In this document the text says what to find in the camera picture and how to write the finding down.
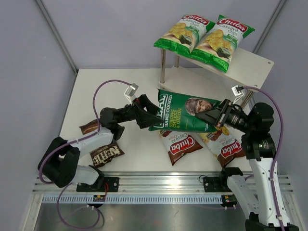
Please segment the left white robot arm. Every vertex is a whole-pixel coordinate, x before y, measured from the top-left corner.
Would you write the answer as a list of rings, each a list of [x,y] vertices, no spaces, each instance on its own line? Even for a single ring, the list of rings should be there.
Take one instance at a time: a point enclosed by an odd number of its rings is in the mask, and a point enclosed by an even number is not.
[[[40,180],[59,188],[79,183],[94,192],[100,191],[105,185],[104,174],[95,166],[80,166],[79,159],[119,140],[125,129],[120,123],[135,120],[140,128],[162,123],[158,110],[145,94],[123,108],[102,109],[97,130],[71,141],[61,137],[52,140],[38,165]]]

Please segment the green Chuba cassava chips bag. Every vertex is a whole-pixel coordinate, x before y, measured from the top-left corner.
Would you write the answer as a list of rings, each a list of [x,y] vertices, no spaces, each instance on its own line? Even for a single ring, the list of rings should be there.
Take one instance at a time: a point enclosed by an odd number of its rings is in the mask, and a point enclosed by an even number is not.
[[[154,43],[154,47],[189,57],[200,39],[214,25],[214,22],[201,16],[186,14]]]

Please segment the dark green Real chips bag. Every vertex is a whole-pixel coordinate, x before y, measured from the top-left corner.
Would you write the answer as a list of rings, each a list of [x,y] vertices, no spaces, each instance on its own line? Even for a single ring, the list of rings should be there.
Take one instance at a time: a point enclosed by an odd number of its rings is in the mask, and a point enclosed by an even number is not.
[[[181,132],[214,132],[216,128],[195,115],[207,112],[220,104],[219,100],[195,97],[166,90],[158,90],[158,108],[156,116],[163,122],[149,127],[154,130]]]

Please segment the brown Chuba chips bag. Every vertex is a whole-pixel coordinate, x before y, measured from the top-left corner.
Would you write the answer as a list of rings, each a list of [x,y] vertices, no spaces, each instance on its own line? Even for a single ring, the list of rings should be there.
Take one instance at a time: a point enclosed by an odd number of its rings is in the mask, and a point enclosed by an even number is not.
[[[215,132],[200,133],[199,136],[221,167],[226,167],[235,158],[246,156],[241,143],[225,126]]]
[[[193,153],[203,148],[202,145],[187,132],[160,130],[159,135],[172,166],[186,154]]]

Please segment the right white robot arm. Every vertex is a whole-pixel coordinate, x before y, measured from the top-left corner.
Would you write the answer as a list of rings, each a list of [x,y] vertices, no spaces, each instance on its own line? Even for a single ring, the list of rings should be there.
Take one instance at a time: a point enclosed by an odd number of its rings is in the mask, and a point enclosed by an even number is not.
[[[196,114],[197,118],[217,128],[229,125],[244,133],[242,147],[252,169],[257,192],[250,190],[237,167],[223,168],[218,184],[222,190],[231,190],[235,195],[245,214],[247,231],[299,230],[291,223],[282,200],[277,174],[279,148],[269,132],[274,122],[273,114],[270,105],[256,103],[246,115],[227,99],[215,109]]]

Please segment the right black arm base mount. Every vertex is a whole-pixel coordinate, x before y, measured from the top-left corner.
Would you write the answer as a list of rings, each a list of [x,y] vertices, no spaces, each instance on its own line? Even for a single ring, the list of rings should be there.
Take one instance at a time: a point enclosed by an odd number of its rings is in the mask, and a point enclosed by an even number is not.
[[[221,180],[220,177],[203,177],[203,186],[206,193],[231,192],[226,181]]]

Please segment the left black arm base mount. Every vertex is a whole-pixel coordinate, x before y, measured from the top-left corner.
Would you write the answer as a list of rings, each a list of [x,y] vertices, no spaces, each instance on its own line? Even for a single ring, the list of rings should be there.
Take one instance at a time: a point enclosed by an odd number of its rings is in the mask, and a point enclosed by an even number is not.
[[[80,183],[77,185],[76,191],[79,193],[116,193],[119,188],[119,177],[104,177],[98,183],[93,185],[87,185],[85,183]]]

